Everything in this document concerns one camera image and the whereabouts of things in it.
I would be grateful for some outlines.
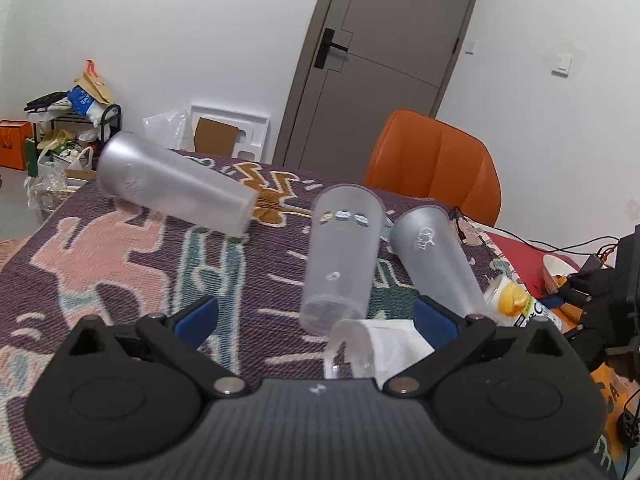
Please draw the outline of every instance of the white styrofoam tray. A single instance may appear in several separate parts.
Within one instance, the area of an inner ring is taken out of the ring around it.
[[[194,132],[201,117],[231,124],[242,130],[243,133],[236,140],[232,156],[244,158],[244,160],[261,160],[269,129],[268,117],[204,105],[191,105],[191,127]]]

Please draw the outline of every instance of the orange leather chair back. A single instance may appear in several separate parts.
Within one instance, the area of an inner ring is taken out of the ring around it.
[[[500,212],[500,181],[485,145],[465,132],[397,110],[369,160],[364,184],[405,196],[459,206],[473,220],[493,226]]]

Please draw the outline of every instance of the gray floor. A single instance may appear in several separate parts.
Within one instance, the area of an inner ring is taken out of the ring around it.
[[[26,171],[0,166],[0,242],[30,236],[40,227],[38,213],[27,209],[26,177]]]

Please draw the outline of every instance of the table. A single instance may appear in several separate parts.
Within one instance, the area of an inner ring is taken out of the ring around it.
[[[128,323],[151,312],[172,314],[212,294],[220,319],[203,353],[251,385],[264,376],[322,378],[325,339],[306,334],[297,317],[312,202],[336,182],[258,162],[186,155],[260,193],[243,237],[103,197],[90,182],[0,272],[0,478],[18,478],[39,460],[24,425],[24,403],[71,327],[87,314]],[[425,202],[438,204],[376,193],[391,221]],[[502,272],[519,281],[486,233],[466,221],[460,227],[482,288]],[[368,316],[410,319],[418,292],[382,238]]]

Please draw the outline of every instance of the door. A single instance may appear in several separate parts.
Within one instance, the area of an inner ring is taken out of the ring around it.
[[[361,182],[394,110],[432,113],[470,1],[332,0],[285,165]]]

